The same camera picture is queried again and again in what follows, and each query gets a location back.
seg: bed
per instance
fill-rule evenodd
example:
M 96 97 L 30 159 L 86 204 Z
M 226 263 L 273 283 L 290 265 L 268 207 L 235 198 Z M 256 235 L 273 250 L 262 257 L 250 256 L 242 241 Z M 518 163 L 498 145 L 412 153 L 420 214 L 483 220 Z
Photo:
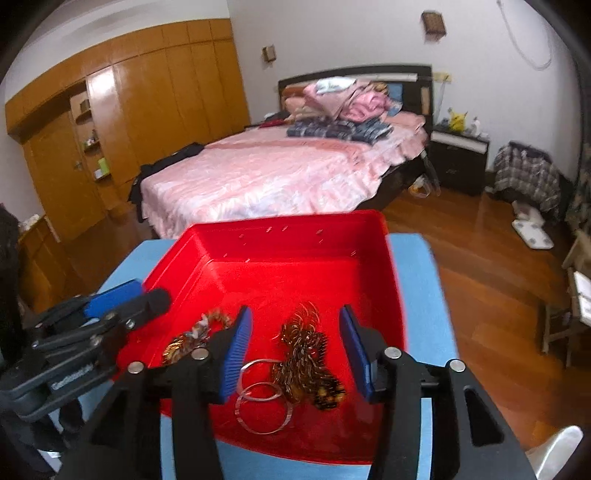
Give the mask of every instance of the bed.
M 287 87 L 330 76 L 401 84 L 403 110 L 423 115 L 425 125 L 396 127 L 373 147 L 287 138 L 286 127 L 252 129 L 207 145 L 142 181 L 143 217 L 157 236 L 178 238 L 194 223 L 381 210 L 421 175 L 433 126 L 431 67 L 357 66 L 292 77 L 278 82 L 280 101 Z

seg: wooden floor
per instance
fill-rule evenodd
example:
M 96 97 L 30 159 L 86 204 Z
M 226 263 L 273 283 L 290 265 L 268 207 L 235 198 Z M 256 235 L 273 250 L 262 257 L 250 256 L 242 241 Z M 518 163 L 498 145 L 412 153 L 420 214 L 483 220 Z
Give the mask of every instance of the wooden floor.
M 554 235 L 552 251 L 530 250 L 511 227 L 511 206 L 487 195 L 444 191 L 416 199 L 405 192 L 384 215 L 391 232 L 419 232 L 431 245 L 460 356 L 523 447 L 539 445 L 563 426 L 587 423 L 591 354 L 578 353 L 564 370 L 560 351 L 543 356 L 539 348 L 540 305 L 568 302 L 560 268 L 568 236 Z M 90 292 L 150 237 L 131 212 L 104 220 L 66 247 Z
M 77 293 L 96 292 L 112 271 L 144 240 L 152 238 L 148 222 L 138 223 L 135 210 L 104 218 L 65 244 L 66 254 L 84 285 Z

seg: plaid jacket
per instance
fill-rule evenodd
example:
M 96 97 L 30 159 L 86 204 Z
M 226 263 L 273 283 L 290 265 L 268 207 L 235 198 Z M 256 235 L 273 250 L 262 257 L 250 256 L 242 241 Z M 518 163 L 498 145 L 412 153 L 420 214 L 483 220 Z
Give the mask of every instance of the plaid jacket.
M 383 124 L 378 118 L 361 124 L 348 120 L 332 120 L 328 117 L 303 118 L 287 129 L 288 137 L 338 138 L 374 145 L 386 137 L 392 126 Z
M 540 206 L 542 212 L 560 203 L 560 173 L 547 154 L 516 143 L 499 150 L 494 162 L 495 190 L 514 189 Z

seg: black bag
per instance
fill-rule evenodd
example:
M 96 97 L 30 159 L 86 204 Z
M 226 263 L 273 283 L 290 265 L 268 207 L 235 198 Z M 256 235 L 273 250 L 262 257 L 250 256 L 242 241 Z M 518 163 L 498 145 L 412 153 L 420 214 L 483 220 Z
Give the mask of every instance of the black bag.
M 18 220 L 0 205 L 0 352 L 5 367 L 20 359 L 24 344 L 18 309 Z

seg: dark wooden headboard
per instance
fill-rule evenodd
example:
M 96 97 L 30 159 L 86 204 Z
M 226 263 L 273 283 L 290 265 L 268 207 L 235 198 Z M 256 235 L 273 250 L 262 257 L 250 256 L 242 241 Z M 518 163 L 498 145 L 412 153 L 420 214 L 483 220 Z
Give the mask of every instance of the dark wooden headboard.
M 359 77 L 369 80 L 402 83 L 403 111 L 424 115 L 425 130 L 433 129 L 433 70 L 430 65 L 361 65 L 306 73 L 279 80 L 277 89 L 281 101 L 283 89 L 295 83 L 310 82 L 326 77 Z

